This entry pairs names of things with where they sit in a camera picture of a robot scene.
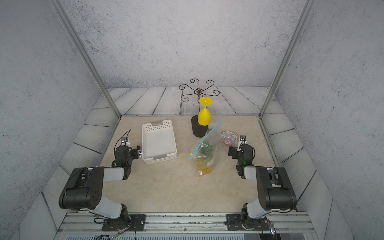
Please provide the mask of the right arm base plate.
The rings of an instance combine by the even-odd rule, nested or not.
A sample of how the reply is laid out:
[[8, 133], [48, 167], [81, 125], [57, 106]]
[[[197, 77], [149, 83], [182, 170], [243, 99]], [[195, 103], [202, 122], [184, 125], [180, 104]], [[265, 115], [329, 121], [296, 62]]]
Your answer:
[[241, 214], [227, 214], [224, 222], [228, 231], [269, 231], [270, 225], [266, 219], [251, 219]]

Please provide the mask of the clear zip-top bag blue seal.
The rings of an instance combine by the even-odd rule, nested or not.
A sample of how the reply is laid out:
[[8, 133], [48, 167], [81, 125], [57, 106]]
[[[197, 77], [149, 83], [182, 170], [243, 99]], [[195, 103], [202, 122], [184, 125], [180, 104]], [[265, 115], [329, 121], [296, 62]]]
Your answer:
[[220, 145], [221, 124], [223, 119], [209, 128], [205, 135], [192, 147], [188, 159], [194, 163], [197, 174], [203, 176], [212, 172], [215, 167], [215, 155]]

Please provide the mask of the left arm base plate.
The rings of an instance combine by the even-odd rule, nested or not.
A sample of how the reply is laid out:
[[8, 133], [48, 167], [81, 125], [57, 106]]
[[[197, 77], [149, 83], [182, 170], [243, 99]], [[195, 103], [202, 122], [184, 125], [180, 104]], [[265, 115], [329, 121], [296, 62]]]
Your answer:
[[145, 228], [147, 215], [133, 214], [129, 215], [126, 220], [115, 219], [105, 220], [102, 226], [103, 232], [143, 232]]

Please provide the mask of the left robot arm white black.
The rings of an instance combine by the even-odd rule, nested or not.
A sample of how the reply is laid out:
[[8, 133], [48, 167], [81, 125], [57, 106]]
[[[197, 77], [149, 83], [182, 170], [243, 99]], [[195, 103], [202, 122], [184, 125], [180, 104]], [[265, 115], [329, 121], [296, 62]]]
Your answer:
[[127, 206], [103, 195], [104, 183], [127, 180], [133, 160], [141, 156], [141, 147], [132, 149], [122, 145], [115, 149], [111, 167], [75, 168], [59, 197], [61, 209], [89, 212], [102, 224], [103, 232], [142, 232], [146, 215], [130, 215]]

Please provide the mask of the yellow pineapple green crown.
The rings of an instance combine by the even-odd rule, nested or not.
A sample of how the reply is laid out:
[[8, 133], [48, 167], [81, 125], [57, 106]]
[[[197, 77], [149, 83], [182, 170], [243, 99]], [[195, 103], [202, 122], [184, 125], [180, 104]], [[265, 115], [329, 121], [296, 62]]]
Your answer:
[[217, 146], [204, 140], [196, 157], [196, 167], [200, 176], [212, 172], [215, 164], [215, 154]]

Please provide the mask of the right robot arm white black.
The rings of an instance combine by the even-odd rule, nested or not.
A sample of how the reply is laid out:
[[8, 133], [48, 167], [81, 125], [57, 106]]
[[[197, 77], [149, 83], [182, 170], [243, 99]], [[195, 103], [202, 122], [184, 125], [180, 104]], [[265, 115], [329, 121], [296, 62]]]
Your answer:
[[227, 220], [229, 230], [262, 231], [267, 226], [272, 229], [267, 215], [297, 208], [298, 200], [285, 168], [254, 165], [256, 150], [248, 144], [230, 146], [228, 156], [238, 161], [236, 170], [242, 179], [257, 183], [258, 193], [258, 199], [244, 204], [238, 217]]

